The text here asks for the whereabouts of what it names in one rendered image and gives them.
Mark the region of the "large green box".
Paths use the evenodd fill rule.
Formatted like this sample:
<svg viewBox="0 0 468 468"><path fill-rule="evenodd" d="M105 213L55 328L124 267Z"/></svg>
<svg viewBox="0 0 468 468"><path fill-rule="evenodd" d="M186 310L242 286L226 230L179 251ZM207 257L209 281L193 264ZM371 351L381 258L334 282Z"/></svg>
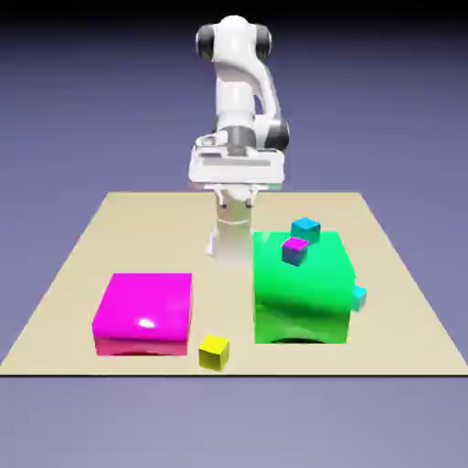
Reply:
<svg viewBox="0 0 468 468"><path fill-rule="evenodd" d="M344 344L356 275L336 231L321 234L299 266L282 260L284 231L253 236L254 334L257 344Z"/></svg>

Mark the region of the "large magenta box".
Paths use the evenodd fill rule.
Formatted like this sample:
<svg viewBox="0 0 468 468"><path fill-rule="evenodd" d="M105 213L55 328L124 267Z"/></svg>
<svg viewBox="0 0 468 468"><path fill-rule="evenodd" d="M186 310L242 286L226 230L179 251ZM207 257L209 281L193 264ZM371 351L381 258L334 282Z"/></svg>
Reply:
<svg viewBox="0 0 468 468"><path fill-rule="evenodd" d="M184 356L191 312L190 273L114 273L92 320L96 353Z"/></svg>

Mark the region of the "small magenta cube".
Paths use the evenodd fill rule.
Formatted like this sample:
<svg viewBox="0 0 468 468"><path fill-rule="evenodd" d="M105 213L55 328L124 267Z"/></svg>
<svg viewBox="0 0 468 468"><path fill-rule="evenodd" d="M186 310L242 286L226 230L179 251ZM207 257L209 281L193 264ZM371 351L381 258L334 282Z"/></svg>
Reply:
<svg viewBox="0 0 468 468"><path fill-rule="evenodd" d="M282 244L282 261L294 266L302 264L308 251L306 239L289 237Z"/></svg>

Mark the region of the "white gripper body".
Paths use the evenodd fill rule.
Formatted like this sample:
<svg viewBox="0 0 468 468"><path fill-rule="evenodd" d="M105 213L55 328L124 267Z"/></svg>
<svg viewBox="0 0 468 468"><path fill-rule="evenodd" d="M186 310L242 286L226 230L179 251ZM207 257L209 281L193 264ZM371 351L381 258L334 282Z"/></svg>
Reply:
<svg viewBox="0 0 468 468"><path fill-rule="evenodd" d="M246 155L229 155L226 146L194 146L188 179L197 186L281 186L284 154L248 147Z"/></svg>

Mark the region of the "small yellow cube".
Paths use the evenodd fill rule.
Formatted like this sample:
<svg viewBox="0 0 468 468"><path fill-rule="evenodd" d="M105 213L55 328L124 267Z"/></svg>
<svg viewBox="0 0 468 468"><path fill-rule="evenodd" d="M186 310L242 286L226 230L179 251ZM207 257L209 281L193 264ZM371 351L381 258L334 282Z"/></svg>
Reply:
<svg viewBox="0 0 468 468"><path fill-rule="evenodd" d="M199 365L215 371L222 371L229 359L228 339L206 335L198 349Z"/></svg>

